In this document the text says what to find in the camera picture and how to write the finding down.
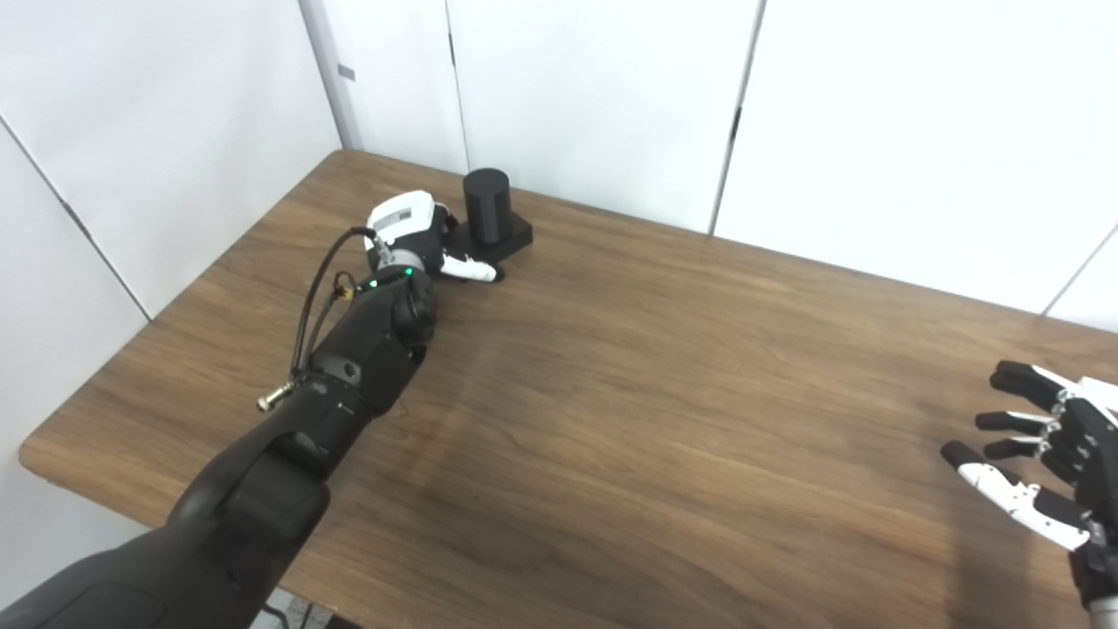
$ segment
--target white wall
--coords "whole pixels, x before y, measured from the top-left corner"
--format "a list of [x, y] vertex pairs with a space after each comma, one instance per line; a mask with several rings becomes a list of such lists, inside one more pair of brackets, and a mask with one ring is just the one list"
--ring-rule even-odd
[[142, 531], [31, 476], [17, 454], [44, 418], [145, 324], [2, 126], [0, 295], [2, 609], [58, 569]]
[[708, 229], [756, 2], [449, 0], [473, 168]]
[[0, 1], [0, 113], [152, 314], [340, 146], [295, 1]]
[[769, 2], [716, 234], [1041, 312], [1118, 216], [1116, 32], [1101, 0]]
[[[348, 147], [465, 173], [443, 0], [302, 0]], [[339, 74], [342, 64], [353, 78]]]
[[1052, 305], [1049, 316], [1118, 333], [1118, 237], [1115, 231]]

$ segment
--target black cylinder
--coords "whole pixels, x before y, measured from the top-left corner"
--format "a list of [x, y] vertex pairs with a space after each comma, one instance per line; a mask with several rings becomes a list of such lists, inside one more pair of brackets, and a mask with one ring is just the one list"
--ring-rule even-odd
[[474, 240], [495, 245], [512, 235], [512, 199], [509, 175], [495, 168], [482, 168], [462, 180], [466, 197], [466, 219]]

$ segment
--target robotic arm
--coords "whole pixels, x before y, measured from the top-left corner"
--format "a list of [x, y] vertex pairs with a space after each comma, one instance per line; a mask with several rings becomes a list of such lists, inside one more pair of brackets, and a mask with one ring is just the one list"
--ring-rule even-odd
[[[1025, 398], [1049, 416], [980, 413], [979, 430], [1014, 431], [988, 444], [985, 458], [958, 441], [944, 458], [970, 486], [1018, 523], [1069, 551], [1072, 576], [1096, 629], [1118, 628], [1118, 388], [1073, 383], [1034, 365], [1003, 361], [991, 385]], [[1031, 457], [1073, 488], [1074, 499], [1026, 484], [988, 459]]]
[[[274, 412], [202, 469], [167, 524], [63, 570], [0, 611], [0, 629], [248, 627], [325, 513], [326, 480], [423, 364], [438, 311], [429, 275], [501, 276], [440, 246], [447, 217], [409, 192], [347, 231], [312, 284], [291, 380], [258, 403]], [[372, 275], [303, 360], [314, 290], [352, 235], [366, 236]]]

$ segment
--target black cable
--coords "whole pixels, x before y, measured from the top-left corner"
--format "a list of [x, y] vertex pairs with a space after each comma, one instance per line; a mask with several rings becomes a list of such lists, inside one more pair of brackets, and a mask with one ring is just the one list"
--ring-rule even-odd
[[[276, 608], [269, 606], [268, 603], [264, 603], [264, 607], [260, 608], [260, 611], [263, 611], [264, 613], [266, 613], [268, 616], [274, 616], [274, 617], [278, 618], [280, 619], [280, 625], [283, 626], [283, 629], [291, 629], [291, 625], [287, 625], [287, 614], [286, 613], [277, 610]], [[303, 625], [304, 625], [304, 627], [306, 626], [306, 620], [305, 619], [303, 620]]]
[[306, 609], [303, 610], [303, 621], [299, 623], [299, 629], [306, 629], [306, 621], [311, 619], [311, 610], [313, 609], [314, 606], [311, 604], [311, 601], [306, 601]]
[[303, 311], [299, 316], [299, 327], [295, 328], [295, 347], [292, 351], [291, 356], [292, 379], [297, 378], [300, 373], [299, 370], [303, 358], [303, 337], [306, 336], [306, 322], [311, 318], [311, 304], [314, 303], [314, 295], [319, 290], [319, 284], [322, 283], [322, 277], [325, 276], [326, 269], [330, 268], [330, 263], [334, 260], [334, 255], [338, 254], [338, 249], [342, 248], [345, 240], [352, 238], [353, 236], [366, 236], [368, 238], [376, 239], [377, 230], [370, 227], [350, 227], [344, 234], [334, 240], [330, 250], [326, 251], [326, 256], [322, 258], [322, 264], [319, 266], [318, 273], [314, 274], [311, 287], [306, 290], [306, 298], [303, 301]]
[[333, 306], [335, 301], [338, 301], [338, 293], [332, 292], [326, 297], [326, 302], [322, 304], [322, 309], [319, 309], [319, 316], [314, 320], [314, 326], [311, 327], [311, 336], [306, 340], [306, 352], [303, 353], [302, 361], [300, 362], [300, 373], [305, 374], [306, 370], [311, 366], [311, 356], [314, 354], [314, 344], [319, 341], [319, 332], [322, 331], [322, 323], [326, 321], [326, 314], [330, 313], [330, 307]]

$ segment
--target wooden table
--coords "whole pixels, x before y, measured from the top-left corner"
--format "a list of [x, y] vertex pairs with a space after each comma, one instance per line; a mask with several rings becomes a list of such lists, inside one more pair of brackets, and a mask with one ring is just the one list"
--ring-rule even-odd
[[[329, 244], [416, 188], [464, 216], [457, 175], [331, 155], [23, 465], [162, 523], [259, 421]], [[536, 244], [501, 284], [440, 286], [426, 364], [334, 477], [285, 588], [370, 628], [1087, 625], [1063, 553], [938, 448], [982, 444], [978, 411], [1025, 410], [987, 389], [998, 359], [1116, 379], [1118, 337], [529, 192], [513, 204]], [[362, 270], [358, 248], [338, 266]]]

